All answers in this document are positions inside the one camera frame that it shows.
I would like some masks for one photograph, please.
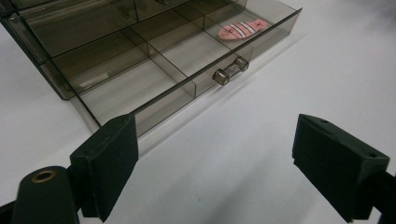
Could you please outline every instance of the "smoky plastic organizer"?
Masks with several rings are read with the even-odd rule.
[[[64,100],[99,128],[133,113],[141,135],[248,68],[301,10],[276,0],[0,0],[1,22]],[[224,40],[229,24],[268,23]]]

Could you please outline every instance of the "pink object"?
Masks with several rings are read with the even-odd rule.
[[[219,37],[224,40],[243,39],[267,27],[268,23],[260,19],[255,21],[240,21],[221,28],[219,30]]]

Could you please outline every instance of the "white surface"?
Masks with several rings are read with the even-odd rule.
[[[396,2],[284,2],[304,8],[292,36],[161,124],[156,144],[140,140],[144,155],[107,223],[344,223],[292,164],[300,113],[389,155],[396,173]],[[67,166],[89,132],[3,28],[0,52],[4,204],[29,172]],[[356,223],[377,220],[374,211]]]

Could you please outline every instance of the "metal handle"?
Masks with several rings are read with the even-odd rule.
[[[239,56],[224,70],[219,69],[216,71],[215,74],[213,74],[213,80],[217,81],[221,86],[224,86],[230,82],[231,78],[246,70],[248,70],[248,61]]]

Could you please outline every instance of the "metal screw hole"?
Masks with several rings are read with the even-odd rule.
[[[39,184],[51,180],[53,177],[56,176],[56,172],[52,170],[42,171],[32,178],[32,182]]]

